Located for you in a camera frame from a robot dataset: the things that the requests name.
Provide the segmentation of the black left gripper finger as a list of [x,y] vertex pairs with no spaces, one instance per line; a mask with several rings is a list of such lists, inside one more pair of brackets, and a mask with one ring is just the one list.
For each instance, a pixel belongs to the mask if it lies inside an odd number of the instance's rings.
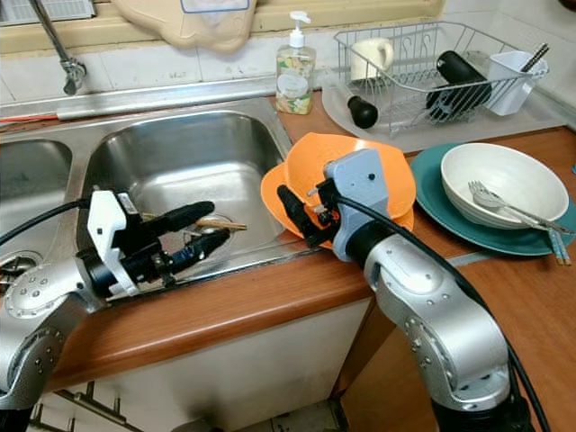
[[194,202],[172,211],[157,215],[147,221],[147,232],[156,236],[176,233],[186,227],[193,226],[200,219],[215,211],[213,202]]
[[185,243],[184,247],[170,255],[169,271],[176,275],[176,273],[202,262],[223,243],[227,242],[230,236],[230,230],[218,229],[191,239]]

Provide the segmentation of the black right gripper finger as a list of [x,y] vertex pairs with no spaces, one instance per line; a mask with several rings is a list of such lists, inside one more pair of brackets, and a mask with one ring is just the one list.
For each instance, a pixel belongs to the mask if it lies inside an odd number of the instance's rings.
[[309,246],[317,246],[318,227],[309,217],[309,211],[304,202],[285,184],[277,186],[277,198],[283,203],[285,215],[291,220],[292,225],[300,231],[301,238]]

